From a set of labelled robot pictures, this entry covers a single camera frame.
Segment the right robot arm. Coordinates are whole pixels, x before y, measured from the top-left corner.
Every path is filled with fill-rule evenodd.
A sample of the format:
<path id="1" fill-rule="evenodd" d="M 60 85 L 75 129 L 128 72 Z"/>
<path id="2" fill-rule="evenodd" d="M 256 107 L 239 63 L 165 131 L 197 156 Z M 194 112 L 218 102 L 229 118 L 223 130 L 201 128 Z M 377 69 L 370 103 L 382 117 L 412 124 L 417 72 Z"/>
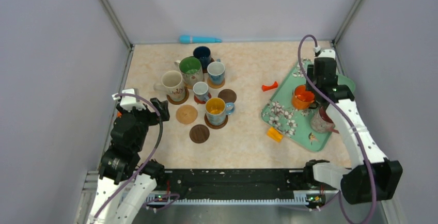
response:
<path id="1" fill-rule="evenodd" d="M 353 92 L 338 83 L 336 68 L 334 58 L 317 57 L 307 67 L 306 89 L 315 94 L 334 123 L 347 148 L 351 168 L 312 160 L 306 164 L 312 169 L 303 174 L 303 183 L 310 189 L 325 183 L 340 190 L 349 204 L 390 200 L 401 179 L 402 166 L 378 147 L 362 121 Z"/>

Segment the cream seashell mug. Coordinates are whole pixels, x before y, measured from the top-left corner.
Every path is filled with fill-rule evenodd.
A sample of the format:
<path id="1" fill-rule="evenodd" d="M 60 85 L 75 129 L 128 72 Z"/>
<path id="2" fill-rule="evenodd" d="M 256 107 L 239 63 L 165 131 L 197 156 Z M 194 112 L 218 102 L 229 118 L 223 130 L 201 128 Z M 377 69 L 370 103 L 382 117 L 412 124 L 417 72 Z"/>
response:
<path id="1" fill-rule="evenodd" d="M 160 82 L 153 86 L 155 91 L 165 93 L 175 102 L 182 101 L 186 97 L 182 74 L 179 71 L 171 70 L 164 73 Z"/>

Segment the medium brown round coaster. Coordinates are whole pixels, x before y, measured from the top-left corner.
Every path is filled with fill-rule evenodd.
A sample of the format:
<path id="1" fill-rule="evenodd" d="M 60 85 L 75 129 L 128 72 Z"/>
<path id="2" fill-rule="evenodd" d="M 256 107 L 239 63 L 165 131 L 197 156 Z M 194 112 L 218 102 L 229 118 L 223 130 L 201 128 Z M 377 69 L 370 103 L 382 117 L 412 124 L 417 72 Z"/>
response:
<path id="1" fill-rule="evenodd" d="M 167 95 L 166 98 L 167 98 L 167 100 L 168 100 L 168 102 L 169 102 L 170 104 L 173 104 L 173 105 L 181 105 L 181 104 L 185 103 L 185 102 L 188 100 L 189 96 L 190 96 L 190 93 L 189 93 L 188 90 L 186 89 L 186 90 L 185 90 L 185 96 L 184 96 L 184 98 L 183 98 L 182 100 L 180 100 L 180 101 L 174 101 L 169 95 Z"/>

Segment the yellow interior cup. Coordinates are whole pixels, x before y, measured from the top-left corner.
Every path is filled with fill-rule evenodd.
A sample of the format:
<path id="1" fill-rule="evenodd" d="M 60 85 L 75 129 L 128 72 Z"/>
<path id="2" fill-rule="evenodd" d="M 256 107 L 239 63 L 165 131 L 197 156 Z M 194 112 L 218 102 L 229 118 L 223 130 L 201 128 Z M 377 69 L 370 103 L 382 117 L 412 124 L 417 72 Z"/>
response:
<path id="1" fill-rule="evenodd" d="M 210 98 L 205 104 L 205 109 L 209 123 L 213 126 L 220 126 L 225 122 L 226 117 L 235 111 L 235 105 L 221 98 Z"/>

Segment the cork coaster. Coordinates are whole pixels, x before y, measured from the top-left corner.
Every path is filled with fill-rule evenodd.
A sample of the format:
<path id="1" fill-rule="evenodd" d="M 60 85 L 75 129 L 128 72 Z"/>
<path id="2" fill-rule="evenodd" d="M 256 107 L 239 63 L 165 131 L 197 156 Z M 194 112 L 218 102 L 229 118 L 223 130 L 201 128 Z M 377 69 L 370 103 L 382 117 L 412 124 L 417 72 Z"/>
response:
<path id="1" fill-rule="evenodd" d="M 176 119 L 182 124 L 193 123 L 198 116 L 197 109 L 192 105 L 183 105 L 176 111 Z"/>

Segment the dark blue mug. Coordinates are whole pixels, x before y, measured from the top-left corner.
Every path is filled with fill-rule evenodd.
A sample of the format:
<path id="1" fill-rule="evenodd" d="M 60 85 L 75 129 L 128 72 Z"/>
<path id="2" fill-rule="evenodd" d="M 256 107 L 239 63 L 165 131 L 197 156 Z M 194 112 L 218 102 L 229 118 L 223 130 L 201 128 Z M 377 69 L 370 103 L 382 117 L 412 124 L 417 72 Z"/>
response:
<path id="1" fill-rule="evenodd" d="M 205 68 L 210 64 L 211 50 L 206 46 L 199 46 L 193 50 L 193 56 L 200 61 L 202 68 Z"/>

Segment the dark woven coaster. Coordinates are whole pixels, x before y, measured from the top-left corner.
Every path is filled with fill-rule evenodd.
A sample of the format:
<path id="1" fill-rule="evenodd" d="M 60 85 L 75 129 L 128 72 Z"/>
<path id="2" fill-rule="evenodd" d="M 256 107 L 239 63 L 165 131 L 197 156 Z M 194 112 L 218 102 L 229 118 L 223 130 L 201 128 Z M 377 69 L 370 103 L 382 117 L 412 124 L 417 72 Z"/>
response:
<path id="1" fill-rule="evenodd" d="M 206 142 L 210 137 L 210 131 L 207 126 L 203 124 L 195 125 L 189 132 L 189 137 L 192 142 L 201 144 Z"/>

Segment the light wood coaster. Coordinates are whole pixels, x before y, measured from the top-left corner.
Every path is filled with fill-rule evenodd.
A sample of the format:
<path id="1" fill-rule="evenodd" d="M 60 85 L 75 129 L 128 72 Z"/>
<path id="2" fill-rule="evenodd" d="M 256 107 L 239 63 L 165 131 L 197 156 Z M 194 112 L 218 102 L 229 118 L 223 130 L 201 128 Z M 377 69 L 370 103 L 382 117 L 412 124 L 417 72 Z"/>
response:
<path id="1" fill-rule="evenodd" d="M 220 84 L 215 84 L 210 78 L 207 79 L 207 84 L 210 88 L 219 89 L 222 88 L 225 84 L 226 80 L 224 79 Z"/>

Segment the large brown wooden saucer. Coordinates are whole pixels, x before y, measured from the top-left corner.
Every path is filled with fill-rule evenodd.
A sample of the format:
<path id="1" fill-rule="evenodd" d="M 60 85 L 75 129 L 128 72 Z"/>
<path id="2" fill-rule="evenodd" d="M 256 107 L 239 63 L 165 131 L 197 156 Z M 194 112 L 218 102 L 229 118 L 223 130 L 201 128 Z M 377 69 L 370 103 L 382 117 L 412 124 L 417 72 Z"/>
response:
<path id="1" fill-rule="evenodd" d="M 204 115 L 204 121 L 205 121 L 205 124 L 209 128 L 214 129 L 214 130 L 218 130 L 218 129 L 223 128 L 228 123 L 228 116 L 227 115 L 225 116 L 225 120 L 224 120 L 224 122 L 221 125 L 213 125 L 213 124 L 211 124 L 209 122 L 209 120 L 208 120 L 208 116 L 207 115 Z"/>

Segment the dark walnut coaster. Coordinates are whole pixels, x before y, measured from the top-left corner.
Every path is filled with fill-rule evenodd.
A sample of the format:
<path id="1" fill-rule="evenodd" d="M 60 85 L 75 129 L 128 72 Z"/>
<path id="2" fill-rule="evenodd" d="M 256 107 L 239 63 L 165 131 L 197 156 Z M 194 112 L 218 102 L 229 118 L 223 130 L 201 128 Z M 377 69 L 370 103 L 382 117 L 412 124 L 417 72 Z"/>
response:
<path id="1" fill-rule="evenodd" d="M 231 89 L 223 89 L 218 93 L 218 97 L 225 103 L 234 103 L 237 100 L 237 94 Z"/>

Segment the red round coaster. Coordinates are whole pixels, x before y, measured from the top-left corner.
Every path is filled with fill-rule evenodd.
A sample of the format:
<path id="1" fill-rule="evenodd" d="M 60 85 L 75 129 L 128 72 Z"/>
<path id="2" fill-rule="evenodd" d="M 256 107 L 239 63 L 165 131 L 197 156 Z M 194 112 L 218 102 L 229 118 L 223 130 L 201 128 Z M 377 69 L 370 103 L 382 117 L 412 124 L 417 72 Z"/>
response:
<path id="1" fill-rule="evenodd" d="M 204 99 L 204 100 L 200 100 L 200 99 L 198 99 L 197 98 L 197 96 L 195 95 L 194 96 L 194 101 L 197 103 L 197 104 L 206 104 L 206 102 L 211 98 L 212 96 L 211 96 L 211 94 L 209 93 L 207 96 L 206 96 L 206 98 Z"/>

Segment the white blue mug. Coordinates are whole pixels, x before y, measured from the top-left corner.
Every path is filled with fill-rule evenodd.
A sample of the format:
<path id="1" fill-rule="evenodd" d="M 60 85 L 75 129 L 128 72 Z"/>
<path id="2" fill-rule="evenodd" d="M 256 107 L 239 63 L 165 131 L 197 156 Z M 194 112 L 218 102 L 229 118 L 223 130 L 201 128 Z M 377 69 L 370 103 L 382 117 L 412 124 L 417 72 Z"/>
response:
<path id="1" fill-rule="evenodd" d="M 225 65 L 220 59 L 211 62 L 207 67 L 209 80 L 214 85 L 221 85 L 225 80 Z"/>

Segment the small grey cup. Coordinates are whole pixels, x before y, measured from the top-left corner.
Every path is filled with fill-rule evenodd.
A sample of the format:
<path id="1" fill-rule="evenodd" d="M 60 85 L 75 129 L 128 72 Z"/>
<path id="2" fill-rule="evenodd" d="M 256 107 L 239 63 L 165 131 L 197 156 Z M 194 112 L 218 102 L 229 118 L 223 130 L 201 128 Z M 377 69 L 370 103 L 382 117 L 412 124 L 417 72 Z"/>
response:
<path id="1" fill-rule="evenodd" d="M 194 95 L 197 96 L 198 99 L 201 101 L 206 98 L 206 96 L 209 94 L 209 86 L 205 82 L 197 82 L 194 84 L 193 88 Z"/>

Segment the green mug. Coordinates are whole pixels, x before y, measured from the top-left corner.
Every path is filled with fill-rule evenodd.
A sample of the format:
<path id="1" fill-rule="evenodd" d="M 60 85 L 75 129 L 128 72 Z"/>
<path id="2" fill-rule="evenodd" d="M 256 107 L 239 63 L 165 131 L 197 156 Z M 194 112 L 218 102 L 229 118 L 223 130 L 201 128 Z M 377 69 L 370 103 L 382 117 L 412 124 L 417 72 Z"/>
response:
<path id="1" fill-rule="evenodd" d="M 174 64 L 180 70 L 183 81 L 189 88 L 192 88 L 198 82 L 204 81 L 202 65 L 196 57 L 191 56 L 176 60 Z"/>

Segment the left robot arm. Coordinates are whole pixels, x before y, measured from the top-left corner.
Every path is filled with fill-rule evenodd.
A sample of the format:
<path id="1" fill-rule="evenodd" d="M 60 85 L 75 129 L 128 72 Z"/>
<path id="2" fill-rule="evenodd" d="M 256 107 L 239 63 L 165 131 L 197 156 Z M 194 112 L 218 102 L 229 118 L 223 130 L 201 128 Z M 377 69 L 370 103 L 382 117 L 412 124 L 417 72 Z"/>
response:
<path id="1" fill-rule="evenodd" d="M 164 167 L 152 160 L 170 119 L 168 101 L 149 101 L 133 93 L 113 95 L 120 115 L 110 132 L 110 146 L 104 152 L 99 168 L 97 190 L 87 223 L 131 223 L 154 189 L 165 185 Z M 140 165 L 150 126 L 159 133 L 147 159 Z"/>

